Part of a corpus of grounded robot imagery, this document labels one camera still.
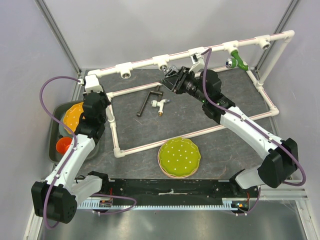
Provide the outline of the chrome metal faucet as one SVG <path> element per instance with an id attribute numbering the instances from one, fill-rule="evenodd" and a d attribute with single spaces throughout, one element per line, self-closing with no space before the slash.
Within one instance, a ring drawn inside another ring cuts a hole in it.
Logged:
<path id="1" fill-rule="evenodd" d="M 177 73 L 177 67 L 175 65 L 167 66 L 167 65 L 162 65 L 160 67 L 160 70 L 163 72 L 163 74 L 166 75 L 172 75 L 174 73 Z"/>

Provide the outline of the white PVC pipe frame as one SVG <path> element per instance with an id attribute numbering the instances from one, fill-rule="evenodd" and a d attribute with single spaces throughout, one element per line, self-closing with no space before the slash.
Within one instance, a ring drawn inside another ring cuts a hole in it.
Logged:
<path id="1" fill-rule="evenodd" d="M 128 79 L 131 77 L 131 71 L 134 69 L 144 68 L 144 67 L 148 67 L 148 66 L 158 66 L 158 69 L 162 70 L 161 67 L 168 67 L 169 62 L 177 61 L 177 60 L 185 59 L 185 58 L 191 59 L 191 57 L 195 54 L 200 57 L 200 54 L 209 48 L 211 48 L 212 53 L 227 51 L 229 54 L 231 54 L 235 50 L 238 50 L 238 52 L 239 52 L 239 47 L 243 47 L 243 46 L 259 45 L 262 50 L 265 50 L 265 49 L 267 49 L 267 47 L 265 47 L 265 46 L 266 45 L 270 46 L 271 42 L 282 40 L 283 43 L 280 46 L 280 49 L 278 50 L 276 55 L 272 58 L 270 64 L 268 65 L 267 69 L 265 70 L 265 73 L 262 75 L 260 80 L 257 80 L 257 78 L 254 76 L 252 71 L 250 71 L 250 70 L 246 71 L 246 73 L 249 76 L 249 78 L 251 79 L 254 87 L 259 92 L 259 94 L 262 96 L 263 100 L 265 101 L 265 103 L 267 104 L 267 106 L 269 108 L 269 111 L 267 111 L 267 112 L 260 113 L 260 114 L 257 114 L 257 115 L 250 117 L 250 119 L 255 121 L 255 120 L 265 119 L 267 117 L 274 117 L 280 113 L 280 111 L 278 110 L 276 105 L 274 105 L 274 103 L 272 102 L 272 100 L 267 95 L 266 91 L 264 90 L 263 84 L 264 84 L 265 80 L 267 79 L 268 75 L 270 74 L 271 70 L 273 69 L 273 67 L 276 65 L 278 59 L 282 55 L 286 46 L 288 45 L 288 43 L 290 43 L 290 41 L 294 37 L 294 35 L 295 35 L 294 30 L 286 30 L 281 33 L 276 33 L 276 34 L 271 34 L 271 35 L 261 35 L 261 36 L 256 36 L 256 37 L 253 37 L 250 39 L 244 39 L 244 40 L 239 40 L 239 41 L 233 40 L 233 41 L 228 41 L 228 42 L 224 42 L 224 43 L 213 45 L 213 46 L 207 46 L 207 47 L 201 46 L 201 47 L 192 48 L 187 51 L 183 51 L 183 52 L 179 52 L 179 53 L 158 55 L 158 56 L 154 56 L 149 59 L 144 59 L 144 60 L 135 61 L 135 62 L 121 63 L 121 64 L 117 64 L 115 66 L 107 67 L 104 69 L 90 70 L 87 73 L 87 76 L 95 75 L 97 78 L 101 78 L 103 76 L 107 76 L 107 75 L 111 75 L 111 74 L 120 74 L 120 76 L 123 79 Z M 109 100 L 112 100 L 112 98 L 114 98 L 114 97 L 118 97 L 121 95 L 126 95 L 129 93 L 134 93 L 134 92 L 150 89 L 150 88 L 160 86 L 160 85 L 161 84 L 159 82 L 149 83 L 149 84 L 145 84 L 145 85 L 141 85 L 141 86 L 136 86 L 133 88 L 127 88 L 127 89 L 123 89 L 123 90 L 119 90 L 119 91 L 108 92 L 107 96 L 108 96 Z M 113 153 L 116 158 L 122 158 L 122 157 L 128 156 L 130 154 L 134 154 L 134 153 L 146 151 L 149 149 L 153 149 L 156 147 L 160 147 L 162 144 L 164 144 L 165 142 L 167 142 L 169 140 L 169 138 L 168 138 L 165 140 L 160 140 L 157 142 L 148 143 L 148 144 L 134 147 L 131 149 L 121 150 L 121 148 L 119 146 L 119 141 L 118 141 L 116 120 L 115 119 L 111 120 L 109 125 L 110 125 L 111 135 L 112 135 Z M 222 129 L 225 129 L 225 127 L 222 125 L 217 125 L 217 126 L 209 127 L 206 129 L 194 131 L 191 133 L 183 134 L 179 137 L 190 139 L 193 137 L 198 137 L 201 135 L 217 132 Z"/>

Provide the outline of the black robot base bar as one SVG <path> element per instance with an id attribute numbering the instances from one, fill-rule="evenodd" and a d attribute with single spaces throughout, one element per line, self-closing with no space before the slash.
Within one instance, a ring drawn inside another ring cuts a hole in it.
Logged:
<path id="1" fill-rule="evenodd" d="M 216 179 L 150 179 L 150 178 L 107 178 L 107 174 L 91 171 L 88 175 L 102 177 L 99 194 L 130 197 L 137 200 L 155 198 L 170 200 L 189 200 L 205 197 L 212 199 L 240 198 L 258 196 L 258 187 L 242 189 L 235 178 Z"/>

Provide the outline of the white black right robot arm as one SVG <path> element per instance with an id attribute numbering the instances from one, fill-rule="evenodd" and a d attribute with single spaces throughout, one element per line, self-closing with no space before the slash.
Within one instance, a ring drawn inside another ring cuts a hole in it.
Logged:
<path id="1" fill-rule="evenodd" d="M 233 176 L 234 181 L 229 184 L 233 196 L 240 197 L 257 185 L 276 189 L 298 169 L 298 144 L 292 138 L 281 139 L 246 116 L 222 94 L 222 82 L 217 72 L 209 69 L 196 77 L 187 67 L 173 67 L 159 82 L 177 95 L 186 93 L 200 101 L 208 118 L 234 132 L 263 160 L 261 165 Z"/>

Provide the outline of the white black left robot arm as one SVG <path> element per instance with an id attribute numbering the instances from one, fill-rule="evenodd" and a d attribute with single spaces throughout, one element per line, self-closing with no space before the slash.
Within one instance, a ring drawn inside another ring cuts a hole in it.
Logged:
<path id="1" fill-rule="evenodd" d="M 84 95 L 83 113 L 74 139 L 53 172 L 44 181 L 36 181 L 31 188 L 34 212 L 38 217 L 67 224 L 87 198 L 93 194 L 104 197 L 109 193 L 110 185 L 104 173 L 94 173 L 80 183 L 74 183 L 81 166 L 105 131 L 109 105 L 103 91 Z"/>

